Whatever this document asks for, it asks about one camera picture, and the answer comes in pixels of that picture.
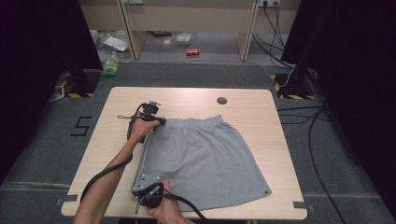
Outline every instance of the wooden table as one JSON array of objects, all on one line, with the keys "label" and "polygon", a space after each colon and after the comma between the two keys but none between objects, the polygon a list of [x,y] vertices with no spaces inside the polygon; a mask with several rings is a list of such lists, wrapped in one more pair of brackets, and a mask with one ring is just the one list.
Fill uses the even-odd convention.
[{"label": "wooden table", "polygon": [[[217,102],[227,99],[226,105]],[[87,182],[116,156],[126,141],[128,119],[136,108],[149,100],[162,105],[157,114],[168,119],[207,119],[222,115],[245,138],[272,194],[251,203],[203,211],[207,218],[225,219],[304,219],[306,209],[294,208],[304,201],[294,171],[285,136],[276,112],[272,93],[266,90],[187,89],[117,87],[109,94],[92,134],[68,195],[78,195],[74,202],[64,202],[62,213],[73,216]],[[148,217],[146,209],[134,214],[137,200],[132,184],[142,154],[143,144],[134,150],[134,160],[127,165],[106,217]],[[196,218],[196,214],[183,214]]]}]

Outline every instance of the human arm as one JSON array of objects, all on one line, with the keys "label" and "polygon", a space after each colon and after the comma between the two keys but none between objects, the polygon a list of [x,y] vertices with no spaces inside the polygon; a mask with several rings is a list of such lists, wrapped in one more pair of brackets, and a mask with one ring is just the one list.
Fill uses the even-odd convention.
[{"label": "human arm", "polygon": [[[159,125],[158,120],[143,121],[136,119],[132,127],[131,137],[127,140],[117,156],[107,165],[106,168],[127,161],[136,145],[150,130]],[[88,190],[76,212],[73,223],[100,223],[107,210],[107,207],[120,183],[125,166],[116,169],[99,178]]]},{"label": "human arm", "polygon": [[[163,194],[172,193],[169,180],[162,180],[161,183],[164,188]],[[148,214],[156,217],[162,224],[193,224],[192,221],[183,217],[176,200],[163,198],[160,206],[148,209]]]}]

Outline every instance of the white paper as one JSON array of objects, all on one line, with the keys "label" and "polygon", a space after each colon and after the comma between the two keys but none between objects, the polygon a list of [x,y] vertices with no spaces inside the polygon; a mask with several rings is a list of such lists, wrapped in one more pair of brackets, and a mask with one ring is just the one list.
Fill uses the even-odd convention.
[{"label": "white paper", "polygon": [[117,39],[111,35],[108,38],[106,38],[106,40],[103,43],[115,49],[119,49],[121,51],[125,51],[128,48],[127,42]]}]

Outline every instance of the black curtain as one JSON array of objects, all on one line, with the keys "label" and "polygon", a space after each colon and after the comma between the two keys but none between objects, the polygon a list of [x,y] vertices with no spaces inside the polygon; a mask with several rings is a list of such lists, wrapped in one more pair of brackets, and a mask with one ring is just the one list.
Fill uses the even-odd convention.
[{"label": "black curtain", "polygon": [[60,74],[102,67],[77,0],[0,5],[1,183],[29,144]]},{"label": "black curtain", "polygon": [[327,105],[394,217],[395,12],[396,1],[303,0],[282,57],[318,72]]}]

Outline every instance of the small red object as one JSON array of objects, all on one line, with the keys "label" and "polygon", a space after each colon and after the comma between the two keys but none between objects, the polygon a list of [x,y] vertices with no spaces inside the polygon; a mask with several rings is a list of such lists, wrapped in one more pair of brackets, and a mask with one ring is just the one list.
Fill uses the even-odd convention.
[{"label": "small red object", "polygon": [[191,56],[191,55],[199,55],[199,50],[198,49],[188,49],[187,56]]}]

